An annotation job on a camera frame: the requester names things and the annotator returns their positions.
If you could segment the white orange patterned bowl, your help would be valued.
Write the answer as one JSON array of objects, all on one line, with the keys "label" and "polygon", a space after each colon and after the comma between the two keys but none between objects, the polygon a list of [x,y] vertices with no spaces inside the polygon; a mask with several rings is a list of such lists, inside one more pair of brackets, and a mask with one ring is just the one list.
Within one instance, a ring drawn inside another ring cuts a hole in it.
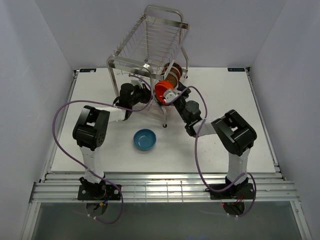
[{"label": "white orange patterned bowl", "polygon": [[[167,64],[164,66],[164,68],[162,69],[161,75],[164,75],[164,74],[165,74],[165,72],[167,71],[167,69],[168,69],[169,66],[170,66],[170,63],[167,63]],[[172,64],[169,72],[175,73],[175,74],[177,75],[178,80],[180,80],[181,77],[180,77],[179,70],[178,70],[176,67],[174,67],[174,63]]]}]

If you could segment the orange plastic bowl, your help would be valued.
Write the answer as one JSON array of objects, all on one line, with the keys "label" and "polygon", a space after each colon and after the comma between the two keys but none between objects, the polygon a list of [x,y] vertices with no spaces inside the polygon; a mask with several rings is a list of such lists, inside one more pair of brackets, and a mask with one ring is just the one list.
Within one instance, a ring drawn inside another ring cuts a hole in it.
[{"label": "orange plastic bowl", "polygon": [[156,96],[156,100],[159,102],[160,105],[162,106],[169,106],[172,104],[174,99],[176,98],[176,95],[173,93],[168,93],[165,96]]},{"label": "orange plastic bowl", "polygon": [[167,80],[163,80],[163,81],[159,81],[158,83],[155,84],[154,86],[154,92],[155,95],[161,99],[164,96],[164,93],[167,90],[173,90],[174,87],[171,84],[171,82],[167,81]]}]

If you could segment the blue ceramic bowl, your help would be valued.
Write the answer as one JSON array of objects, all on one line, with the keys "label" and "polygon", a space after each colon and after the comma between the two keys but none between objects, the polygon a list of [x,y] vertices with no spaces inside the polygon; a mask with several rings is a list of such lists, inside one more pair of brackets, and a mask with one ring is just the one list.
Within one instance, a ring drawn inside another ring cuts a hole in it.
[{"label": "blue ceramic bowl", "polygon": [[140,151],[151,150],[157,141],[156,134],[147,128],[138,130],[133,136],[133,144]]}]

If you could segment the brown cream-inside bowl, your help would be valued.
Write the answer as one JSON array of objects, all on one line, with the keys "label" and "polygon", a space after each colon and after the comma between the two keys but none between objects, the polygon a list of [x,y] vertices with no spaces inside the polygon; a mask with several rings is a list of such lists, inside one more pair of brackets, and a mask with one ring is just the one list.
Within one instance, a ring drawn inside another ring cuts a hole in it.
[{"label": "brown cream-inside bowl", "polygon": [[175,88],[178,85],[178,76],[173,73],[173,72],[169,72],[166,79],[166,81],[170,82],[170,84],[173,86],[173,88]]}]

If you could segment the floral black-white patterned bowl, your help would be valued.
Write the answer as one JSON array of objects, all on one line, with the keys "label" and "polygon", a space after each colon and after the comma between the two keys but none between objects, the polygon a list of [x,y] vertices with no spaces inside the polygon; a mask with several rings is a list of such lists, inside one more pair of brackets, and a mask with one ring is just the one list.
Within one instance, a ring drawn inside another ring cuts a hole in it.
[{"label": "floral black-white patterned bowl", "polygon": [[174,65],[175,68],[178,69],[180,77],[182,77],[183,76],[183,68],[176,62],[173,65]]}]

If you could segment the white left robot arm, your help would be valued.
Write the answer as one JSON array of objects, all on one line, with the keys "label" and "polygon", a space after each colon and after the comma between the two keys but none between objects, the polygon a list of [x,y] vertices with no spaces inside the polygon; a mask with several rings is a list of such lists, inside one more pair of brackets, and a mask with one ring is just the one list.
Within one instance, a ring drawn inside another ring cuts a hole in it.
[{"label": "white left robot arm", "polygon": [[87,166],[84,176],[79,179],[80,200],[85,196],[89,200],[101,200],[108,193],[109,187],[102,180],[105,173],[98,154],[106,139],[108,124],[127,120],[135,105],[148,105],[151,99],[152,93],[147,84],[124,83],[111,106],[96,108],[86,105],[82,108],[72,132],[72,137],[81,151],[83,164]]}]

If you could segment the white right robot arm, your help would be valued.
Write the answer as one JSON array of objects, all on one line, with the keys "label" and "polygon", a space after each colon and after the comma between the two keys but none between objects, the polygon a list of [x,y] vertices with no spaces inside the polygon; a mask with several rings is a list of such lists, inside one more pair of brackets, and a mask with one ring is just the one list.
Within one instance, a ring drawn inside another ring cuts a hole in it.
[{"label": "white right robot arm", "polygon": [[[171,103],[176,108],[185,123],[189,136],[195,137],[194,154],[199,176],[207,187],[212,199],[243,199],[245,193],[255,198],[255,187],[249,183],[247,172],[248,157],[257,133],[253,127],[234,109],[215,120],[201,117],[199,103],[186,101],[191,93],[191,87],[179,87],[179,93],[174,94]],[[206,135],[217,135],[228,152],[228,171],[225,183],[208,184],[201,172],[198,160],[198,139]]]}]

